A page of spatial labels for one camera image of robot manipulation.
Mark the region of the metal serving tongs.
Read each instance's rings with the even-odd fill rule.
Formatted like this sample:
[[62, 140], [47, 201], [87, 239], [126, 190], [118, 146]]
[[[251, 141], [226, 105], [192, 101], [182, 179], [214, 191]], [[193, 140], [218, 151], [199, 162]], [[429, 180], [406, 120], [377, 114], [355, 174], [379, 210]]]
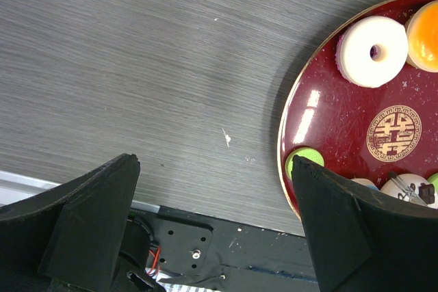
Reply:
[[394, 182], [394, 184], [406, 194], [409, 199], [409, 202], [421, 206], [427, 206], [427, 204], [415, 193], [411, 187], [404, 182], [395, 172], [389, 172], [390, 179]]

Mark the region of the blue frosted donut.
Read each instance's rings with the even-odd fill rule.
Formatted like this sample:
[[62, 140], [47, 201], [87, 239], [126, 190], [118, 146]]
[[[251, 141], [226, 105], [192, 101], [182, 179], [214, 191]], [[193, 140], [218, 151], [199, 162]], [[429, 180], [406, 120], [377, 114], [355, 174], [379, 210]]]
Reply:
[[365, 187], [369, 187], [370, 189], [373, 190], [377, 190], [378, 191], [378, 187], [369, 179], [366, 178], [353, 178], [352, 181], [365, 186]]

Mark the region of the orange glazed donut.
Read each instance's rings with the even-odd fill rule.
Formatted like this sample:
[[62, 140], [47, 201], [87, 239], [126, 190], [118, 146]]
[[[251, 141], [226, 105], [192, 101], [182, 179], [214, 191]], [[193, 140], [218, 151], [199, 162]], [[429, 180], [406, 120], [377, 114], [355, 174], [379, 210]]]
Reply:
[[406, 23], [407, 63], [437, 73], [437, 1], [422, 6]]

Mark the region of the white frosted donut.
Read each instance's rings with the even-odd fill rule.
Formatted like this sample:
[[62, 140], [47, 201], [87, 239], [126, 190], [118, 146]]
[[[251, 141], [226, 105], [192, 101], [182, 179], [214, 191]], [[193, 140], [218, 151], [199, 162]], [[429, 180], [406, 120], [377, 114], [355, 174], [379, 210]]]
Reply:
[[385, 16], [369, 16], [341, 36], [335, 61], [349, 82], [379, 88], [400, 73], [408, 50], [404, 25]]

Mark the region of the large green macaron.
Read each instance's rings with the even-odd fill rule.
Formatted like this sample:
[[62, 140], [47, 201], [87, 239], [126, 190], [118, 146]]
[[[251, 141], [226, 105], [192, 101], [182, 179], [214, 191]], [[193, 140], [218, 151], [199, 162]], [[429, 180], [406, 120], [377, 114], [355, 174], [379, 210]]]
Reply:
[[293, 158], [295, 155], [311, 160], [320, 166], [324, 166], [325, 164], [324, 158], [318, 150], [310, 147], [297, 148], [292, 151], [285, 160], [285, 172], [290, 180], [292, 180]]

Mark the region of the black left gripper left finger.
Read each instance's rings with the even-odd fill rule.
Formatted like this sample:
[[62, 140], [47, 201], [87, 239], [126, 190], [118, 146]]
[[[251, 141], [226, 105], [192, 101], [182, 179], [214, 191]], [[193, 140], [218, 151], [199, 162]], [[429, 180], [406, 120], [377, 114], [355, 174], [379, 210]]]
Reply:
[[72, 181], [1, 207], [1, 290], [54, 282], [109, 291], [140, 174], [121, 154]]

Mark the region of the white chocolate sprinkle donut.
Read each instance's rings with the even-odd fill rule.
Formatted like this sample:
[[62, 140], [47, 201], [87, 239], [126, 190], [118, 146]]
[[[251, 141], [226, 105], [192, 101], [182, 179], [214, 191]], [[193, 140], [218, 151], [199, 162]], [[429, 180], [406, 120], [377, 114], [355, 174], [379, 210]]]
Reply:
[[416, 174], [391, 176], [381, 192], [399, 200], [437, 209], [437, 183]]

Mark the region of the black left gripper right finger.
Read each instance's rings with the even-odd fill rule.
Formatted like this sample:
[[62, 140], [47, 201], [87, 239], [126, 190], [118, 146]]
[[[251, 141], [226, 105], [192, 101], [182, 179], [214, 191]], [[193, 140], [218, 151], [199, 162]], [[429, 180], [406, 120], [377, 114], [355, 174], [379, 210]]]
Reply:
[[293, 163], [321, 291], [437, 290], [437, 210], [364, 187], [304, 157]]

